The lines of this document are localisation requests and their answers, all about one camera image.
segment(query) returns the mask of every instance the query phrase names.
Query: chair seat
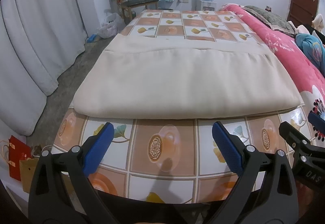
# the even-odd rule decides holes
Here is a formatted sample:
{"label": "chair seat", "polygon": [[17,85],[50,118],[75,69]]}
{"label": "chair seat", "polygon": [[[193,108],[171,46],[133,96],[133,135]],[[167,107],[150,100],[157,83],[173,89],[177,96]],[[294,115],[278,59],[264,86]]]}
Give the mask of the chair seat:
{"label": "chair seat", "polygon": [[159,0],[129,0],[123,2],[121,5],[122,7],[131,8],[132,6],[140,5],[140,4],[149,4],[151,2],[158,2]]}

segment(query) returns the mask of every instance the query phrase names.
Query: pile of clothes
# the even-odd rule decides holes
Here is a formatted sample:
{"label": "pile of clothes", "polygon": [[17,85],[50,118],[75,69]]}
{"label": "pile of clothes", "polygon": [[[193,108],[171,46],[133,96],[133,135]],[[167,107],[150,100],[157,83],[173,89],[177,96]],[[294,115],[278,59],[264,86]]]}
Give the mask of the pile of clothes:
{"label": "pile of clothes", "polygon": [[324,29],[323,16],[318,14],[311,26],[303,24],[295,28],[292,23],[291,26],[297,34],[295,40],[298,47],[325,77],[325,35],[321,32]]}

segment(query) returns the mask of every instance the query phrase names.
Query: wooden chair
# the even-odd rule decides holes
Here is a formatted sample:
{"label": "wooden chair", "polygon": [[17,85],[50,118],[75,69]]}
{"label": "wooden chair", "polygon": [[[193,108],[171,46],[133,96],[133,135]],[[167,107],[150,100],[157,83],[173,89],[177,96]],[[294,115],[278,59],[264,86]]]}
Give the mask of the wooden chair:
{"label": "wooden chair", "polygon": [[146,6],[146,9],[148,9],[149,4],[156,4],[156,9],[158,9],[158,1],[159,0],[128,0],[123,2],[123,0],[120,0],[123,18],[125,19],[124,9],[128,10],[130,21],[132,21],[132,8]]}

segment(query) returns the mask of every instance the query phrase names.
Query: teal shirt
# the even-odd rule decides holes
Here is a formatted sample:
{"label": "teal shirt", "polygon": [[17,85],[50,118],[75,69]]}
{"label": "teal shirt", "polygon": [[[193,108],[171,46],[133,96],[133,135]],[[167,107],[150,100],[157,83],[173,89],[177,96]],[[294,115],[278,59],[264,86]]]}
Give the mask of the teal shirt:
{"label": "teal shirt", "polygon": [[309,61],[325,76],[325,48],[310,34],[297,34],[296,43]]}

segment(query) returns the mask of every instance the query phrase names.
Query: blue gripper pad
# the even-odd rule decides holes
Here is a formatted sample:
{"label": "blue gripper pad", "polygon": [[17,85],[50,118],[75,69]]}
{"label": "blue gripper pad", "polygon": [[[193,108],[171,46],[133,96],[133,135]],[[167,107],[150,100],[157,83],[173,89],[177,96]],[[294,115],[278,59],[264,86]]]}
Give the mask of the blue gripper pad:
{"label": "blue gripper pad", "polygon": [[97,134],[98,139],[84,157],[83,173],[86,177],[96,172],[114,138],[114,126],[108,123]]}
{"label": "blue gripper pad", "polygon": [[315,114],[314,112],[310,112],[308,114],[308,121],[316,127],[321,133],[325,134],[325,120],[323,120],[320,116]]}
{"label": "blue gripper pad", "polygon": [[229,138],[228,131],[222,124],[216,122],[212,127],[212,137],[220,149],[220,152],[230,170],[240,177],[244,170],[243,158]]}

